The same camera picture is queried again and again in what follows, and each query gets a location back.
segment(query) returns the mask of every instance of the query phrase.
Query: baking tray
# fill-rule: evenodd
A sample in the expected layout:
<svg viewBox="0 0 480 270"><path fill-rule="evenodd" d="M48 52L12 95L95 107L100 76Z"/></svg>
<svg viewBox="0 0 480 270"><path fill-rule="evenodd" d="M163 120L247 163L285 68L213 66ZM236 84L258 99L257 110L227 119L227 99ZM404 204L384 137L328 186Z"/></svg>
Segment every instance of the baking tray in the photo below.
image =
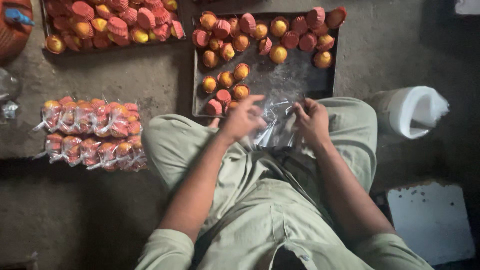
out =
<svg viewBox="0 0 480 270"><path fill-rule="evenodd" d="M60 33L58 33L58 31L53 27L53 21L50 20L50 17L48 16L48 13L47 13L47 9L45 7L45 3L46 3L47 0L40 0L40 9L42 11L42 24L43 24L43 33L45 34L45 38L47 38L48 36L50 35L54 35L54 34L57 34L59 35ZM181 23L181 27L183 28L183 31L185 32L185 26L183 24L183 21L181 20L181 4L179 2L177 2L178 5L177 5L177 16L180 20L180 23ZM160 42L160 41L157 41L157 42L147 42L147 43L135 43L135 42L132 42L130 45L127 45L127 46L118 46L118 45L113 45L112 47L108 47L108 48L102 48L102 49L98 49L98 48L93 48L93 49L85 49L85 50L80 50L80 51L73 51L71 49L66 49L63 53L61 54L55 54L55 53L51 53L49 52L47 49L43 48L43 51L44 52L47 52L48 54L51 54L51 55L63 55L63 56L66 56L66 55L78 55L78 54L91 54L91 53L98 53L98 52L105 52L105 51L113 51L113 50L119 50L119 49L127 49L127 48L136 48L136 47L145 47L145 46L158 46L158 45L162 45L162 44L171 44L171 43L177 43L177 42L181 42L181 41L185 41L187 40L187 37L186 37L186 34L182 37L182 38L175 38L175 37L170 37L169 39L167 39L166 41L163 41L163 42Z"/></svg>
<svg viewBox="0 0 480 270"><path fill-rule="evenodd" d="M261 20L270 28L270 23L278 16L285 17L289 22L298 16L305 16L307 12L269 12L253 13L256 20ZM218 17L241 18L243 14L217 14ZM193 25L196 27L200 16L193 17ZM215 97L216 91L207 94L202 89L202 81L206 76L217 78L220 72L233 72L240 63L250 66L250 74L240 84L246 84L250 88L250 94L268 95L277 90L301 90L304 95L312 99L330 98L333 96L336 70L336 52L338 47L339 29L330 29L329 35L335 38L335 45L329 52L333 56L332 65L327 69L319 69L313 64L313 57L317 50L304 52L300 49L289 49L287 59L283 64L277 65L270 60L268 55L258 54L258 44L255 38L250 37L250 47L244 52L235 51L235 57L225 61L220 57L218 65L211 69L207 68L202 60L203 53L207 48L196 48L194 58L194 86L192 114L195 117L213 117L204 111L205 104ZM280 38L268 33L272 40L272 46L280 43ZM224 40L224 43L232 41L232 37Z"/></svg>

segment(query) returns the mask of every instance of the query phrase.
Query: plastic bag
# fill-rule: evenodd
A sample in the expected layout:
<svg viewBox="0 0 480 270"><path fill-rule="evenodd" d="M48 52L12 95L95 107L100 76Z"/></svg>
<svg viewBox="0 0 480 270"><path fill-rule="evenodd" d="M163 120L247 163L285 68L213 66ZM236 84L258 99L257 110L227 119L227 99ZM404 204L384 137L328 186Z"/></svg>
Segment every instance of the plastic bag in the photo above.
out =
<svg viewBox="0 0 480 270"><path fill-rule="evenodd" d="M292 106L295 102L301 103L304 97L301 90L272 90L263 102L262 117L267 127L251 135L251 142L262 147L295 147L298 136L293 125L295 117L292 117Z"/></svg>

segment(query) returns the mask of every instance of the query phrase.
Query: forearm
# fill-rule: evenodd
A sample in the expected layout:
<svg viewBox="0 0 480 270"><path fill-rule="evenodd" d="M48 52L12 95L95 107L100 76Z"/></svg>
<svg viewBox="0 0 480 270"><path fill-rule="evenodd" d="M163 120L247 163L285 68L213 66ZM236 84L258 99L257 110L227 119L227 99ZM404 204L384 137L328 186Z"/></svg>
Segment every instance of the forearm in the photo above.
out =
<svg viewBox="0 0 480 270"><path fill-rule="evenodd" d="M315 155L324 177L328 205L348 242L395 233L330 141L319 143Z"/></svg>
<svg viewBox="0 0 480 270"><path fill-rule="evenodd" d="M218 171L230 143L217 135L207 146L173 197L160 229L185 233L195 243L212 206Z"/></svg>

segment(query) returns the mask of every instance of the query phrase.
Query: hand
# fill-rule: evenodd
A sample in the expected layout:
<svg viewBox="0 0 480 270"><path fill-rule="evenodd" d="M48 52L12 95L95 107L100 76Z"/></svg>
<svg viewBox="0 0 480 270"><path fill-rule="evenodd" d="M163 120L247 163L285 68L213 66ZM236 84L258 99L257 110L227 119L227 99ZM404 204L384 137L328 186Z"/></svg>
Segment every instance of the hand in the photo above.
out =
<svg viewBox="0 0 480 270"><path fill-rule="evenodd" d="M317 149L331 142L328 133L328 112L324 105L307 98L305 99L307 113L299 103L295 103L293 108L297 116L295 124L311 148Z"/></svg>
<svg viewBox="0 0 480 270"><path fill-rule="evenodd" d="M267 124L261 117L263 111L253 104L264 98L263 95L252 95L241 101L238 107L230 111L227 122L218 131L218 137L225 139L229 144L233 144L251 131L265 128Z"/></svg>

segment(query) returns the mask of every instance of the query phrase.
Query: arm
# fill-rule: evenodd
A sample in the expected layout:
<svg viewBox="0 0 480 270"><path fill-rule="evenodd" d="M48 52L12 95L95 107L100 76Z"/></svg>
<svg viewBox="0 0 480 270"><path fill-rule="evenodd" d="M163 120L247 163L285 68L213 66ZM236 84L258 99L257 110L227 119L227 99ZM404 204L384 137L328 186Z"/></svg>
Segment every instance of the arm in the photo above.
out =
<svg viewBox="0 0 480 270"><path fill-rule="evenodd" d="M182 232L196 242L212 206L218 171L227 149L252 130L266 126L260 117L261 109L253 105L262 99L263 96L249 96L231 112L173 197L159 229Z"/></svg>
<svg viewBox="0 0 480 270"><path fill-rule="evenodd" d="M353 243L379 233L395 233L330 140L325 106L308 98L305 107L308 113L295 104L296 124L314 150L324 177L326 200L345 240Z"/></svg>

